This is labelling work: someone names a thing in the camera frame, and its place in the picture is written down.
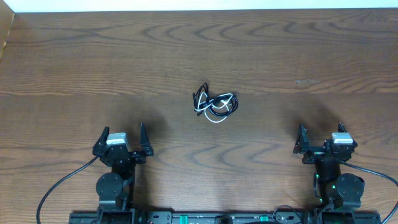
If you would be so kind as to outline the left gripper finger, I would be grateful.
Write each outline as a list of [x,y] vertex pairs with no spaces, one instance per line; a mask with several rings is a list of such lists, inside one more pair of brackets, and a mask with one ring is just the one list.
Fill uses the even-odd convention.
[[149,138],[146,133],[145,125],[144,123],[141,123],[140,126],[140,141],[139,144],[142,148],[142,151],[144,152],[145,156],[153,156],[154,155],[154,150],[153,147],[151,146],[151,143],[149,141]]
[[109,127],[105,126],[100,137],[93,146],[92,153],[94,156],[102,156],[106,151],[106,141],[109,136]]

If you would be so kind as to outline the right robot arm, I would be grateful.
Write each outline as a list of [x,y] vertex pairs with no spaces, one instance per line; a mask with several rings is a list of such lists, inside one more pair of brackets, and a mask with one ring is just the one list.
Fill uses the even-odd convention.
[[303,214],[303,223],[354,223],[354,212],[361,206],[364,180],[357,175],[343,174],[340,165],[351,159],[358,146],[342,123],[322,146],[312,146],[308,129],[298,126],[293,153],[303,155],[302,163],[315,166],[313,188],[320,207]]

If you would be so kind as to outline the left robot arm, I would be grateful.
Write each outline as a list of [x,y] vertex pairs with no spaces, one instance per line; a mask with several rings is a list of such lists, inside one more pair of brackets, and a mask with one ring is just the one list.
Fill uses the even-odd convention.
[[97,223],[147,223],[147,212],[134,206],[135,168],[154,155],[144,124],[140,127],[141,149],[131,151],[126,133],[109,132],[105,127],[93,146],[93,155],[111,172],[103,174],[96,183],[99,196]]

